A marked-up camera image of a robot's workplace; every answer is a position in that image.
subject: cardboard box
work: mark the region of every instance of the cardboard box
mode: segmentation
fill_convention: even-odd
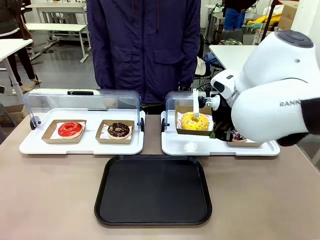
[[[251,141],[246,139],[245,141],[228,141],[230,147],[244,147],[244,148],[258,148],[262,145],[262,142]]]
[[[280,18],[278,28],[282,30],[290,30],[293,23],[294,23],[293,20],[282,16]]]
[[[47,130],[44,132],[42,136],[42,140],[45,141],[47,144],[78,144],[81,140],[82,135],[85,132],[86,127],[82,128],[82,133],[78,137],[75,137],[72,139],[50,139],[50,137],[56,130],[58,123],[69,123],[69,122],[77,122],[77,123],[84,122],[84,126],[86,126],[87,120],[78,120],[78,119],[53,120],[52,123],[47,128]]]
[[[298,10],[298,1],[280,1],[283,6],[282,15],[281,17],[294,20],[296,16],[296,12]]]
[[[10,117],[15,121],[17,125],[21,123],[26,116],[28,116],[28,110],[26,106],[23,104],[15,105],[15,106],[6,106],[5,109],[7,110]],[[11,124],[11,121],[6,115],[1,115],[0,123],[6,125],[6,124]]]
[[[132,127],[131,129],[131,139],[104,139],[100,138],[102,128],[104,127],[104,124],[110,126],[113,123],[123,123],[128,125],[129,127]],[[132,120],[102,120],[96,135],[95,139],[100,143],[100,144],[130,144],[135,132],[135,121]]]
[[[283,6],[282,15],[278,24],[278,28],[282,30],[290,30],[294,22],[296,12],[298,10],[298,1],[280,1]]]
[[[199,130],[186,130],[186,129],[179,129],[177,128],[177,121],[178,121],[178,113],[185,114],[187,112],[193,112],[194,107],[193,106],[177,106],[175,108],[175,118],[174,118],[174,124],[175,128],[178,134],[187,134],[187,135],[200,135],[200,136],[210,136],[212,131],[199,131]],[[204,107],[200,108],[199,112],[201,114],[206,114],[212,116],[211,107]]]

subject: black tray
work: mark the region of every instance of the black tray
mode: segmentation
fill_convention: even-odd
[[[193,157],[122,155],[105,165],[94,213],[106,225],[199,225],[212,205]]]

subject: jacket pocket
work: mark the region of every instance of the jacket pocket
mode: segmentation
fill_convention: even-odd
[[[151,87],[165,95],[177,91],[181,78],[181,60],[185,57],[180,49],[154,50],[154,74]]]
[[[112,65],[115,87],[117,89],[133,89],[134,87],[134,63],[132,62],[131,49],[111,46]]]
[[[154,50],[154,61],[159,64],[176,64],[180,62],[185,55],[181,50]]]

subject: yellow donut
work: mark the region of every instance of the yellow donut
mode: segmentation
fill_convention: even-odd
[[[181,125],[186,130],[207,131],[209,127],[209,120],[202,113],[196,118],[192,111],[186,112],[181,118]]]

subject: white tray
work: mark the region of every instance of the white tray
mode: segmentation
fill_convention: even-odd
[[[140,112],[145,121],[146,114]],[[41,138],[53,120],[83,119],[86,120],[85,131],[78,144],[47,144]],[[133,120],[134,133],[130,144],[100,144],[96,133],[102,120]],[[41,117],[41,124],[31,131],[20,144],[23,154],[95,154],[95,155],[134,155],[144,146],[145,133],[137,126],[137,110],[110,109],[108,111],[88,111],[87,109],[55,108]]]
[[[165,119],[166,112],[161,114]],[[260,147],[231,147],[227,142],[212,139],[208,136],[178,134],[175,127],[175,111],[168,112],[166,130],[161,133],[162,150],[168,155],[209,156],[209,155],[236,155],[236,156],[276,156],[280,148],[276,141],[263,143]]]

